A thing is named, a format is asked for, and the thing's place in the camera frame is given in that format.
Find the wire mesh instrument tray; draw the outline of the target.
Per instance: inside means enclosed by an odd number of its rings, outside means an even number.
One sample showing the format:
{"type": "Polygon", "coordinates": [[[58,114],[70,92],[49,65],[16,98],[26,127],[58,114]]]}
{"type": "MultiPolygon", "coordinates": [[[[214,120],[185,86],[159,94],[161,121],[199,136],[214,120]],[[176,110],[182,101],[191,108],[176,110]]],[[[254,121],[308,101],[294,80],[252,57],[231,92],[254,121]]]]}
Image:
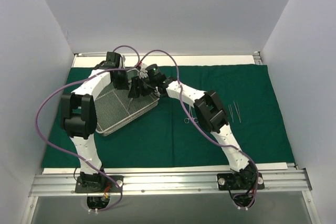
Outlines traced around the wire mesh instrument tray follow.
{"type": "Polygon", "coordinates": [[[157,106],[159,98],[156,93],[139,97],[132,101],[128,110],[130,98],[128,90],[117,90],[110,83],[102,89],[94,100],[97,127],[96,132],[107,136],[126,126],[135,119],[157,106]]]}

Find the green surgical drape cloth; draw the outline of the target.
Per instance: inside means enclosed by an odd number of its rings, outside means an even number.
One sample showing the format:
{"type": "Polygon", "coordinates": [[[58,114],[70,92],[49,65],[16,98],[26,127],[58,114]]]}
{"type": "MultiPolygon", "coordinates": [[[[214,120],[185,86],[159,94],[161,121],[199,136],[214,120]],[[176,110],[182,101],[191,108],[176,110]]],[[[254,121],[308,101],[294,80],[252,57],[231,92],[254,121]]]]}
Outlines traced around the green surgical drape cloth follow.
{"type": "MultiPolygon", "coordinates": [[[[260,98],[257,79],[263,71],[256,65],[162,67],[168,77],[180,76],[186,85],[198,90],[214,90],[227,107],[232,132],[242,150],[255,163],[258,139],[257,112],[260,98]],[[239,105],[241,123],[234,107],[239,105]],[[232,123],[228,106],[234,115],[232,123]]],[[[116,132],[94,136],[98,155],[106,168],[168,168],[226,165],[222,149],[207,140],[186,115],[176,99],[162,98],[158,105],[116,132]]]]}

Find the steel tweezers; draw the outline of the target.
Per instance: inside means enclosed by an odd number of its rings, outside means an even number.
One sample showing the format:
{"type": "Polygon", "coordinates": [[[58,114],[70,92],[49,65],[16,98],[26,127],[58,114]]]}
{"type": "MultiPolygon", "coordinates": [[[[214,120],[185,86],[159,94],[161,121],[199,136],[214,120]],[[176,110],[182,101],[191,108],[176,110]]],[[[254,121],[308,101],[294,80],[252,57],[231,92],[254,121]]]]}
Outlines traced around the steel tweezers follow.
{"type": "Polygon", "coordinates": [[[242,121],[241,121],[240,109],[239,109],[239,105],[236,101],[234,101],[234,107],[235,107],[235,110],[236,110],[236,113],[237,113],[237,116],[238,116],[238,120],[241,123],[242,121]]]}
{"type": "Polygon", "coordinates": [[[234,115],[233,115],[233,109],[232,109],[231,104],[229,104],[228,109],[229,109],[229,113],[230,113],[232,123],[234,123],[234,115]]]}

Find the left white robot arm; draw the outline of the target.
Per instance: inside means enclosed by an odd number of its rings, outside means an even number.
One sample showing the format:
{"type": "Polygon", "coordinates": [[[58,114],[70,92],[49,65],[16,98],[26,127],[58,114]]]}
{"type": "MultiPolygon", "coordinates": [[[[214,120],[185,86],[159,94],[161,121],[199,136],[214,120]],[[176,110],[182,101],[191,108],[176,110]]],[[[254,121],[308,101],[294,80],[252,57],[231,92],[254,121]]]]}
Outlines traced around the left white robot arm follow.
{"type": "Polygon", "coordinates": [[[97,128],[95,99],[112,82],[120,81],[123,89],[126,89],[128,83],[124,58],[120,54],[112,55],[116,59],[100,62],[88,80],[61,97],[61,128],[72,140],[79,156],[81,182],[94,192],[102,191],[106,185],[94,141],[97,128]]]}

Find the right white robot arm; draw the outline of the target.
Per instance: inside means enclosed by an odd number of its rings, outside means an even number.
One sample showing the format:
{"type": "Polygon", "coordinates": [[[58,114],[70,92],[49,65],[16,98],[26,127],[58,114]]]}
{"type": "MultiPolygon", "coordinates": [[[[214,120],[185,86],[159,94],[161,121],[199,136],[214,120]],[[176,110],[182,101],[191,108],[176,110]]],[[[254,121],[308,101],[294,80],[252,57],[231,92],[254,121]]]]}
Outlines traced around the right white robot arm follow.
{"type": "Polygon", "coordinates": [[[258,181],[258,169],[235,139],[227,112],[215,91],[197,90],[173,78],[131,78],[129,97],[138,98],[156,92],[178,99],[181,106],[187,104],[194,108],[197,117],[194,125],[203,135],[209,132],[215,139],[208,140],[222,148],[234,173],[236,187],[244,189],[251,182],[258,181]]]}

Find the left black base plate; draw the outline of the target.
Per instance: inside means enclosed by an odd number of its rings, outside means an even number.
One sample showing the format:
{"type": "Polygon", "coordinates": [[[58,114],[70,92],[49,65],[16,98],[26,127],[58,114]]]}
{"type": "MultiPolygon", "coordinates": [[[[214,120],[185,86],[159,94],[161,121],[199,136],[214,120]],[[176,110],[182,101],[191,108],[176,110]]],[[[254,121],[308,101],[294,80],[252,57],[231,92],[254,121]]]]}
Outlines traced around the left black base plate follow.
{"type": "Polygon", "coordinates": [[[123,187],[123,176],[121,175],[113,175],[110,176],[115,182],[120,181],[118,188],[115,183],[113,183],[110,179],[107,179],[105,176],[101,174],[92,174],[87,175],[81,173],[80,176],[77,177],[77,182],[75,186],[75,193],[79,194],[93,194],[93,193],[119,193],[123,187]]]}

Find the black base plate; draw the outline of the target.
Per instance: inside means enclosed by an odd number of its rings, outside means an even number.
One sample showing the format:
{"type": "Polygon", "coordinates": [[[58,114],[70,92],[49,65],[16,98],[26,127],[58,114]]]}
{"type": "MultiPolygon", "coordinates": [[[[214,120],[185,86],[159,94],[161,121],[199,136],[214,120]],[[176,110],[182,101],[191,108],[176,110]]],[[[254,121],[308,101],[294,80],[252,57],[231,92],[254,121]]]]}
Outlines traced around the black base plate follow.
{"type": "Polygon", "coordinates": [[[105,176],[101,174],[92,174],[87,175],[81,173],[80,176],[77,177],[77,182],[75,186],[75,193],[79,194],[93,194],[93,193],[119,193],[123,187],[123,176],[121,175],[113,175],[110,176],[115,182],[120,181],[118,188],[115,183],[113,183],[110,179],[107,179],[105,176]]]}
{"type": "Polygon", "coordinates": [[[219,190],[249,190],[255,188],[256,174],[219,173],[216,179],[219,190]]]}

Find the right aluminium rail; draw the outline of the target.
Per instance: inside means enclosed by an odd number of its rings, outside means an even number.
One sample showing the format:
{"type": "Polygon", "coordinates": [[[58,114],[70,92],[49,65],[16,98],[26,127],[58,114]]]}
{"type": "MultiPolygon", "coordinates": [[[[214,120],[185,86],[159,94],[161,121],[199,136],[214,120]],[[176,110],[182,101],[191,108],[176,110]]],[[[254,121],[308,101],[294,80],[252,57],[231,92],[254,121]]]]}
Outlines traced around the right aluminium rail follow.
{"type": "Polygon", "coordinates": [[[263,72],[263,76],[257,79],[257,83],[261,87],[261,90],[258,91],[260,98],[255,100],[257,104],[253,106],[257,112],[257,157],[262,159],[262,163],[285,163],[289,167],[295,167],[295,158],[279,104],[270,81],[268,68],[263,63],[260,51],[253,53],[253,60],[263,72]]]}

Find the aluminium rail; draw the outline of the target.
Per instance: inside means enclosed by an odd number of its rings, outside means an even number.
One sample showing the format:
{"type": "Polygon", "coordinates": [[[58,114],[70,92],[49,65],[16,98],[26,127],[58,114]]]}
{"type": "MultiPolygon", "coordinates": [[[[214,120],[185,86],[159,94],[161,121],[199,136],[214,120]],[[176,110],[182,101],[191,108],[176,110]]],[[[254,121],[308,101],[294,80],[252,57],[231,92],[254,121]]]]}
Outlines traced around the aluminium rail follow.
{"type": "MultiPolygon", "coordinates": [[[[178,195],[224,194],[218,189],[218,171],[123,173],[123,194],[178,195]]],[[[305,170],[294,168],[262,170],[265,188],[261,193],[310,191],[312,189],[305,170]]],[[[34,178],[30,196],[76,196],[75,180],[71,174],[42,174],[34,178]]]]}
{"type": "Polygon", "coordinates": [[[263,76],[257,79],[257,83],[261,87],[261,90],[258,91],[260,98],[255,100],[257,104],[253,106],[257,112],[257,157],[262,159],[262,163],[285,163],[289,167],[295,167],[295,158],[279,104],[270,81],[268,68],[263,63],[260,51],[253,53],[253,60],[263,72],[263,76]]]}

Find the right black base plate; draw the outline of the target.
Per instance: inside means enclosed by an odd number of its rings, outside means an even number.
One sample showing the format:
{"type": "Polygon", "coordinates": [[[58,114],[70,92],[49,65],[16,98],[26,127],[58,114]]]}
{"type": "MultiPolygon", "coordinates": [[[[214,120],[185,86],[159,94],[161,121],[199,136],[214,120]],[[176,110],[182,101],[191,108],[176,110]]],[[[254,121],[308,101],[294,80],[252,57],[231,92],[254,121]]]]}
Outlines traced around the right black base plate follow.
{"type": "Polygon", "coordinates": [[[255,188],[256,174],[219,173],[216,179],[219,190],[249,190],[255,188]]]}

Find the front aluminium rail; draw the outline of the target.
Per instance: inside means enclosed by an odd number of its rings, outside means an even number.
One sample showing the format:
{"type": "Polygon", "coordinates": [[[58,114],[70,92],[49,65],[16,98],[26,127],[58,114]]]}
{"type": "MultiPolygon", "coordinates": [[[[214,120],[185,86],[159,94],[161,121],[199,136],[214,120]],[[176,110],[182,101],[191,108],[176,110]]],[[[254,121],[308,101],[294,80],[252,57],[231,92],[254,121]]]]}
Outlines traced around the front aluminium rail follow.
{"type": "MultiPolygon", "coordinates": [[[[224,194],[218,189],[218,171],[123,173],[123,194],[178,195],[224,194]]],[[[261,193],[310,191],[312,189],[305,170],[294,168],[262,170],[265,188],[261,193]]],[[[42,174],[34,178],[30,196],[76,196],[75,180],[71,174],[42,174]]]]}

